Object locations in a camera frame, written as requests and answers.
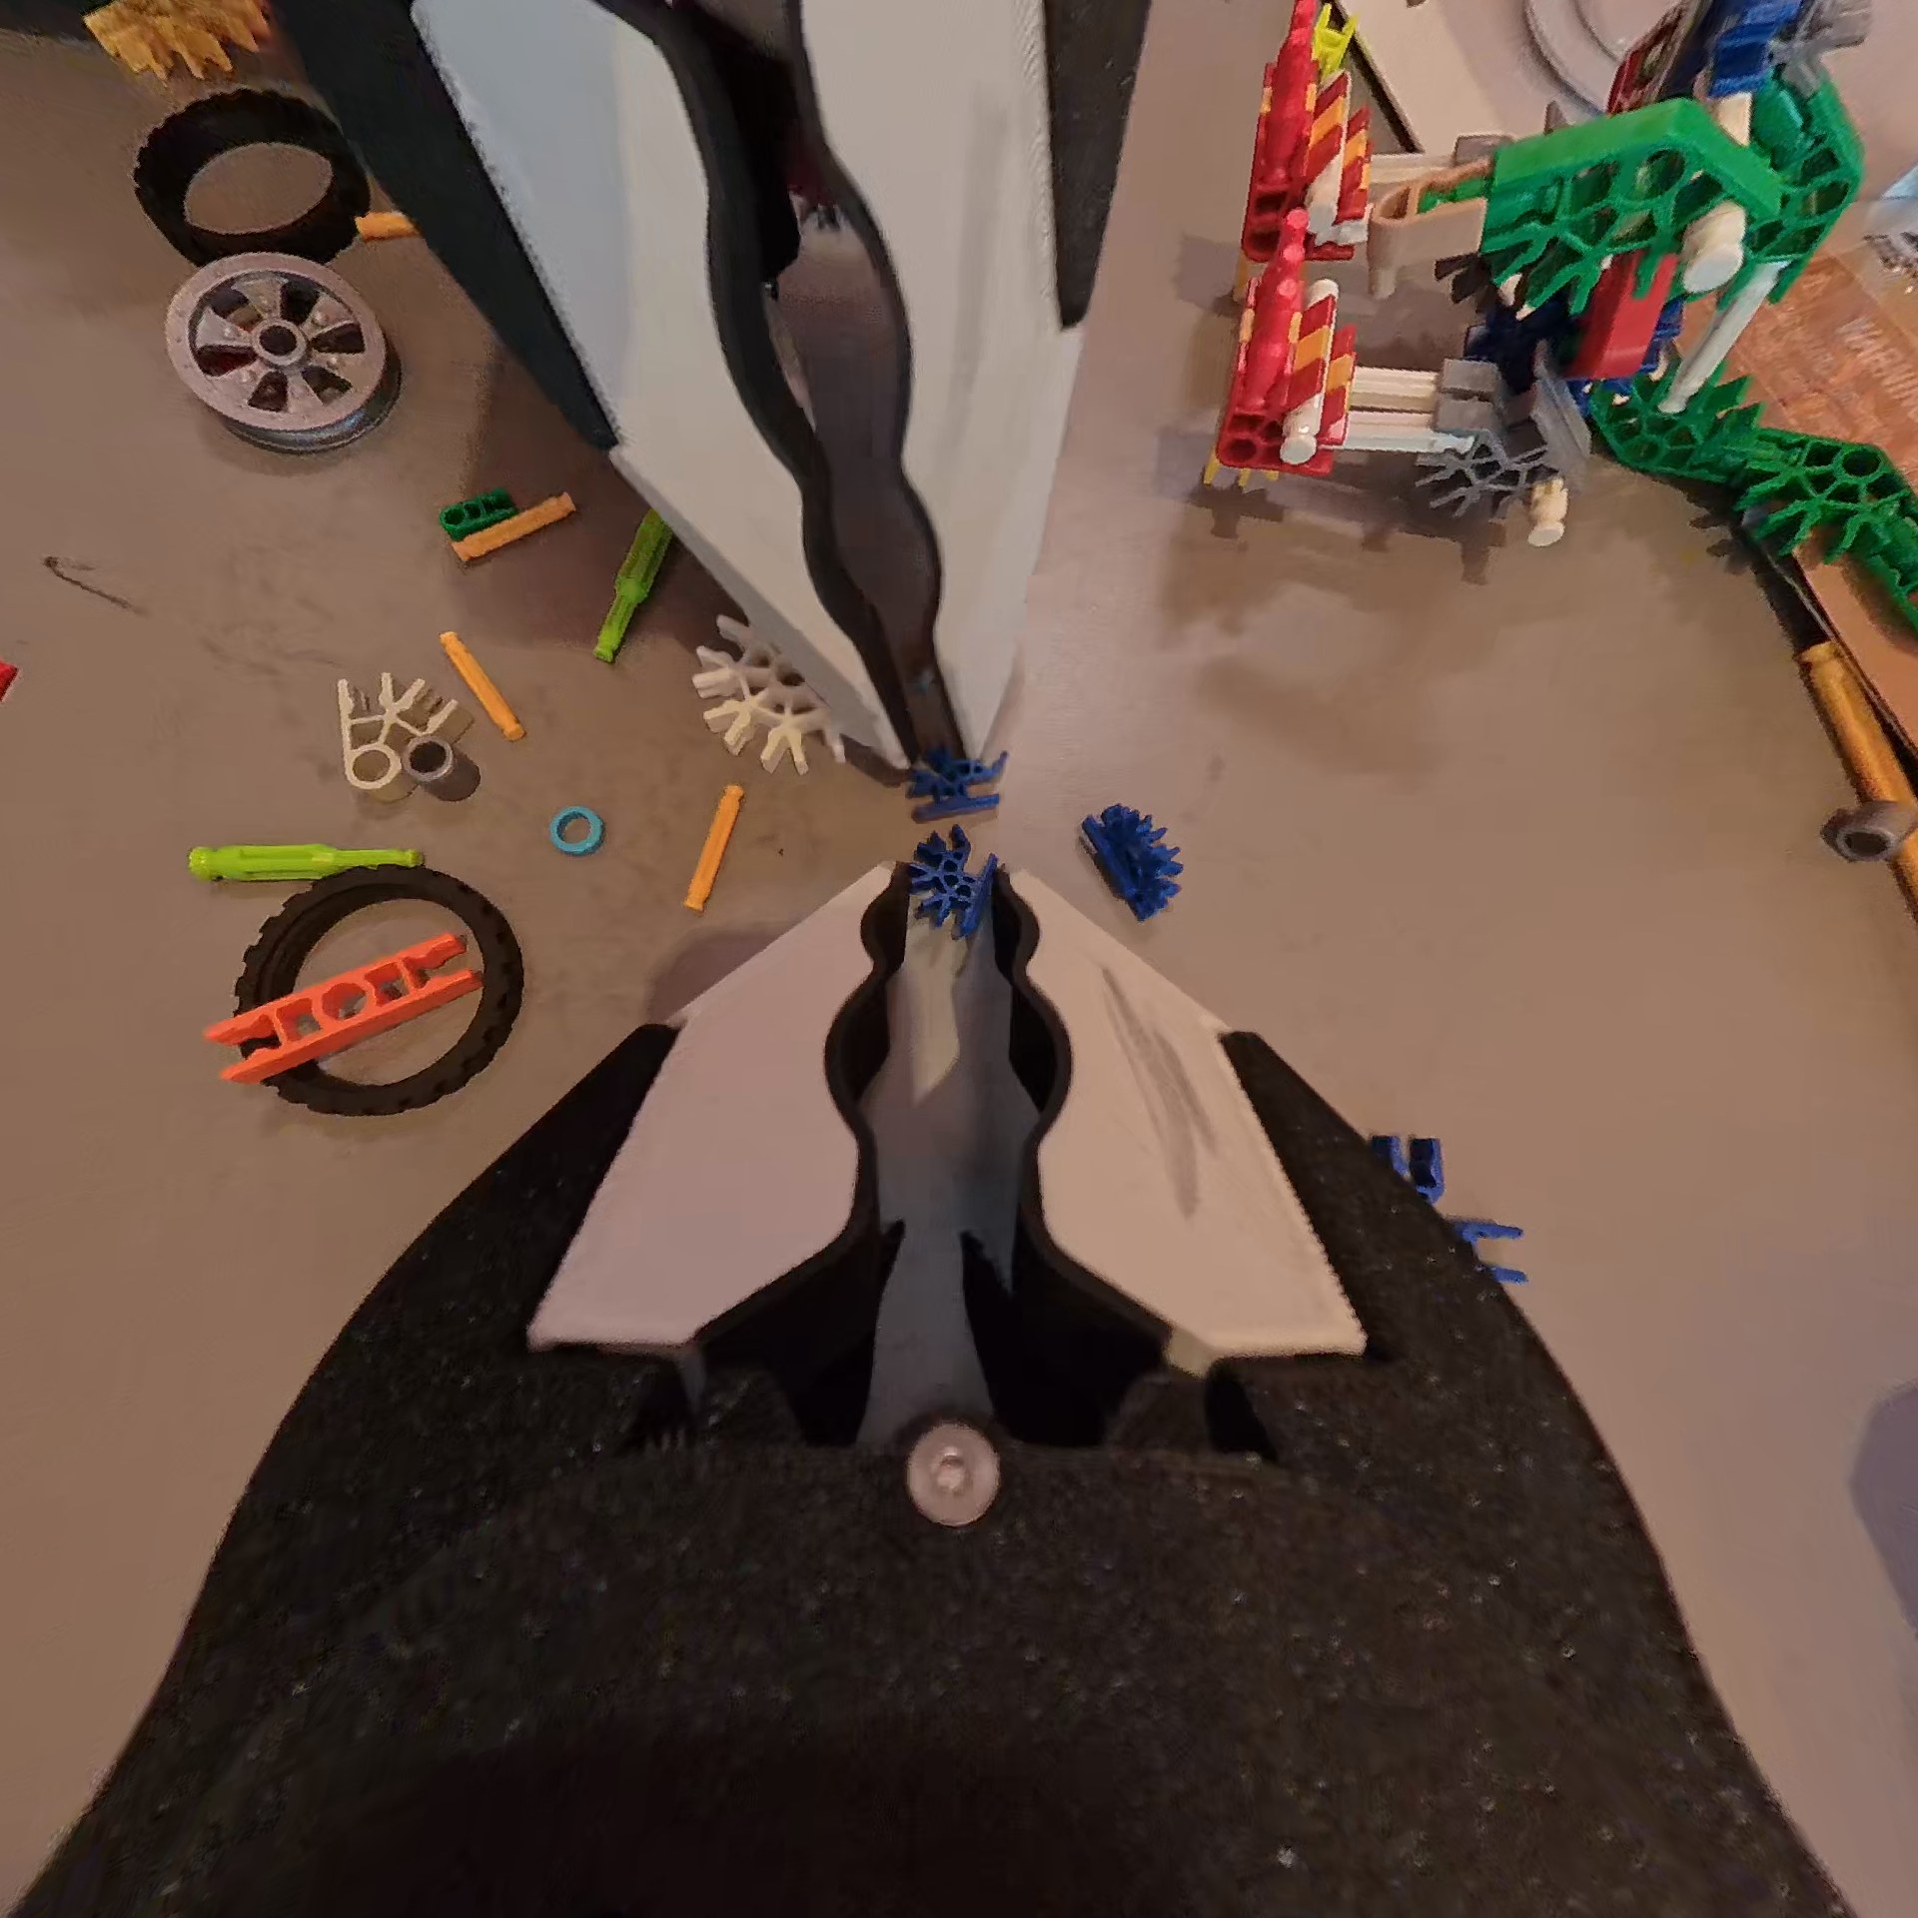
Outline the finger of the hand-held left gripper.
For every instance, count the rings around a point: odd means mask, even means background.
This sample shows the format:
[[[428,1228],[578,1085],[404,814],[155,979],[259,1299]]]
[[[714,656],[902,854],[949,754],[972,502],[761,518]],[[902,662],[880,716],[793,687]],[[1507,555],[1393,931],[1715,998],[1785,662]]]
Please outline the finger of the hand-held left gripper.
[[[413,35],[666,516],[839,730],[907,763],[897,662],[834,530],[834,460],[777,366],[727,73],[671,4],[428,0]]]
[[[902,300],[902,472],[942,555],[928,642],[981,754],[1084,370],[1054,300],[1041,0],[807,0],[796,37]]]

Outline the orange ladder connector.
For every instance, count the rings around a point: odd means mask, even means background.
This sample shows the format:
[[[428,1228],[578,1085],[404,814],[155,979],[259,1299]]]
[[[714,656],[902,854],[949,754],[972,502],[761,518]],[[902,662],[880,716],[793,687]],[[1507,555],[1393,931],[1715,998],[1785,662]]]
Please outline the orange ladder connector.
[[[484,992],[484,968],[456,968],[466,935],[428,935],[413,950],[343,968],[320,992],[268,998],[232,1019],[214,1019],[205,1040],[240,1049],[225,1084],[276,1084],[320,1066],[355,1040],[376,1040],[404,1019],[420,1019]]]

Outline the black rubber tyre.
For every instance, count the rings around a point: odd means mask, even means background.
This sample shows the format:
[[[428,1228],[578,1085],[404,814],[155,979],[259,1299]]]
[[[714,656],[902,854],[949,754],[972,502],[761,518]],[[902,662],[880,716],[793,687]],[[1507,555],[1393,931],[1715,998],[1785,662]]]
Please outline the black rubber tyre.
[[[309,950],[328,931],[343,931],[351,916],[369,916],[383,905],[444,913],[456,926],[456,935],[466,935],[456,968],[484,968],[478,1017],[428,1066],[413,1066],[404,1084],[343,1084],[325,1059],[267,1084],[288,1107],[343,1115],[343,1118],[413,1115],[413,1107],[437,1107],[437,1103],[459,1093],[503,1054],[503,1040],[517,1033],[517,1017],[518,1017],[518,941],[517,941],[505,916],[484,892],[466,892],[459,875],[444,875],[444,870],[351,870],[351,875],[325,875],[304,895],[288,895],[259,931],[259,941],[247,950],[247,979],[232,992],[232,1017],[304,992],[294,979],[304,979]]]
[[[182,210],[193,180],[247,148],[294,148],[309,156],[328,166],[325,196],[268,230],[214,230]],[[267,91],[267,85],[240,85],[240,91],[214,91],[178,106],[170,118],[161,118],[161,133],[139,148],[135,156],[135,196],[139,210],[161,222],[161,240],[193,259],[193,262],[218,262],[218,259],[247,259],[247,252],[276,252],[276,259],[309,259],[328,262],[355,243],[355,217],[369,217],[369,174],[355,166],[343,123],[288,91]]]

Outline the white triangular connector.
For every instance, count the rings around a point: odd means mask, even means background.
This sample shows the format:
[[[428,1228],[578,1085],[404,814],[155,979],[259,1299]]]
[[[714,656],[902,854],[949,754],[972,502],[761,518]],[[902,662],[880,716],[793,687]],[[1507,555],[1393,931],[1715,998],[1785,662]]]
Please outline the white triangular connector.
[[[413,793],[413,774],[407,774],[413,746],[444,746],[446,761],[456,737],[466,730],[466,713],[456,700],[428,693],[428,678],[399,687],[399,670],[383,670],[376,693],[355,693],[351,678],[338,678],[338,716],[343,716],[343,780],[351,793],[376,803],[404,803]]]

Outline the long yellow rod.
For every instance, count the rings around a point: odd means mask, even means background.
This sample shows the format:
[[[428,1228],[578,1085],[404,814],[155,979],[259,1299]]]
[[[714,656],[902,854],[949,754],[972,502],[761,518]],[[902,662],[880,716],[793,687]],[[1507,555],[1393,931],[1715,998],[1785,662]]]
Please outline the long yellow rod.
[[[1918,803],[1854,662],[1830,642],[1819,642],[1803,656],[1803,678],[1806,678],[1806,693],[1837,746],[1837,763],[1854,780],[1854,803],[1875,803],[1875,795]],[[1918,838],[1905,846],[1905,854],[1895,854],[1877,870],[1895,870],[1905,892],[1905,913],[1918,913]]]

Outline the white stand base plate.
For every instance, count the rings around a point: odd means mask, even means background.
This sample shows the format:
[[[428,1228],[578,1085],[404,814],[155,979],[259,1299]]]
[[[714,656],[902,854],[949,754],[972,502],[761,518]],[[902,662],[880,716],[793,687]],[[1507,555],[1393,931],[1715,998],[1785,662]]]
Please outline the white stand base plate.
[[[1361,56],[1398,118],[1443,133],[1534,133],[1540,106],[1587,118],[1669,0],[1349,0]]]

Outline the yellow connector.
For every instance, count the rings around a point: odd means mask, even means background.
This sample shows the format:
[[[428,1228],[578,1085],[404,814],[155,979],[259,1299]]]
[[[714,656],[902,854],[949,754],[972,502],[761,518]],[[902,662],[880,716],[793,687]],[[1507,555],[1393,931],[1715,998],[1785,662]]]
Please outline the yellow connector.
[[[268,37],[267,0],[113,0],[84,14],[84,35],[126,66],[126,73],[170,73],[193,82],[232,73],[232,49],[259,56]]]

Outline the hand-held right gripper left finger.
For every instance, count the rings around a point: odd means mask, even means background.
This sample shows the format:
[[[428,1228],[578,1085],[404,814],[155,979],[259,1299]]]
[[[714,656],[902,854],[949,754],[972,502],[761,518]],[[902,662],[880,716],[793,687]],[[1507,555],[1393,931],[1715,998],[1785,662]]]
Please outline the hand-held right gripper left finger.
[[[535,1350],[702,1350],[784,1390],[870,1390],[897,1228],[865,1093],[891,1059],[902,916],[902,870],[880,862],[666,1019]]]

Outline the lime green plastic rod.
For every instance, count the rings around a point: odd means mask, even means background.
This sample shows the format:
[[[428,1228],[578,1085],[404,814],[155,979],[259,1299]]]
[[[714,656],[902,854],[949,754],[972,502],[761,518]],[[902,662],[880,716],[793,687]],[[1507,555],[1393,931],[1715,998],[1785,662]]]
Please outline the lime green plastic rod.
[[[666,555],[671,555],[671,530],[666,530],[661,506],[649,506],[638,530],[630,530],[630,546],[626,546],[626,558],[623,558],[623,573],[612,573],[612,607],[608,607],[608,618],[597,618],[597,636],[596,636],[596,662],[597,662],[597,665],[623,662],[623,648],[626,648],[626,636],[630,636],[630,612],[638,612],[638,607],[655,603],[655,587],[661,587]]]
[[[325,886],[351,870],[420,870],[420,853],[338,853],[338,846],[197,846],[182,853],[197,886]]]

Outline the multicoloured construction toy model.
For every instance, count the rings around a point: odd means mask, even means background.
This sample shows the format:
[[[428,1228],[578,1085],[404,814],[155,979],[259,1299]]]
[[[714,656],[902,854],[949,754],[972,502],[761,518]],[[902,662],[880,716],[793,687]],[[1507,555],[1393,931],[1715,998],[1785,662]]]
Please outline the multicoloured construction toy model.
[[[1819,56],[1875,4],[1674,4],[1599,118],[1375,156],[1332,4],[1291,4],[1257,82],[1239,350],[1207,485],[1420,460],[1433,516],[1558,546],[1597,449],[1725,485],[1753,538],[1861,558],[1905,612],[1918,506],[1875,444],[1767,430],[1723,366],[1861,196]]]

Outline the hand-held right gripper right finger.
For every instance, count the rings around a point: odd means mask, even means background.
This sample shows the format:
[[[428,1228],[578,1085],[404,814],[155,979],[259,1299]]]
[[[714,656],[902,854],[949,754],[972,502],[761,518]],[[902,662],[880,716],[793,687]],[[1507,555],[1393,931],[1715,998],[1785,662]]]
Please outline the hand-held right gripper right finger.
[[[1016,1283],[1149,1366],[1361,1356],[1365,1323],[1228,1054],[1228,1019],[1030,870],[993,875],[1038,1103]]]

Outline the silver wheel hub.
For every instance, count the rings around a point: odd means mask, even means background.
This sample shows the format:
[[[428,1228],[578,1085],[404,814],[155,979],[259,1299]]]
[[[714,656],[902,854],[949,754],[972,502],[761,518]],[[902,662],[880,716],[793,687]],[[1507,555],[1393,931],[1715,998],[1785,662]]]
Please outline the silver wheel hub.
[[[366,444],[404,392],[376,311],[281,252],[205,262],[162,311],[162,354],[240,444],[276,457]]]

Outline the red printed toy package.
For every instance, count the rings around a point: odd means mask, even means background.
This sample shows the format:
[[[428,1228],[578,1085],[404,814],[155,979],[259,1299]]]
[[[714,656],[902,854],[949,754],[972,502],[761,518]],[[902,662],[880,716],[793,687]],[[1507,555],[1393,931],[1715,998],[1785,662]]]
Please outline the red printed toy package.
[[[1785,301],[1733,344],[1774,430],[1877,444],[1918,483],[1918,174],[1867,210],[1861,243],[1819,252]],[[1918,642],[1861,555],[1793,546],[1886,728],[1918,746]]]

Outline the white snowflake connector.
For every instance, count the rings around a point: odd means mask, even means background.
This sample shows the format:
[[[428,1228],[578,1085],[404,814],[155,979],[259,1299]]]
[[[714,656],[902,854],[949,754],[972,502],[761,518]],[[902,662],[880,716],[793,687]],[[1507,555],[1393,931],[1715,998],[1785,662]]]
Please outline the white snowflake connector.
[[[807,780],[807,746],[822,737],[822,754],[847,763],[834,703],[769,642],[730,612],[722,612],[722,648],[702,648],[693,693],[705,703],[705,730],[722,730],[730,761],[761,737],[764,774],[793,763]]]

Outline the large blue snowflake connector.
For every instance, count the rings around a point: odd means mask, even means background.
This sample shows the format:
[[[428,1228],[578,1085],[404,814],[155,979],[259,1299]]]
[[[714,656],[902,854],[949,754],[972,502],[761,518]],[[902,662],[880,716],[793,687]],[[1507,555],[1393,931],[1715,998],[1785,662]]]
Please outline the large blue snowflake connector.
[[[1443,1141],[1426,1133],[1370,1133],[1370,1153],[1438,1211],[1443,1208]],[[1458,1249],[1499,1280],[1499,1283],[1527,1283],[1527,1273],[1488,1259],[1499,1241],[1520,1241],[1520,1228],[1500,1221],[1458,1221],[1438,1211]]]

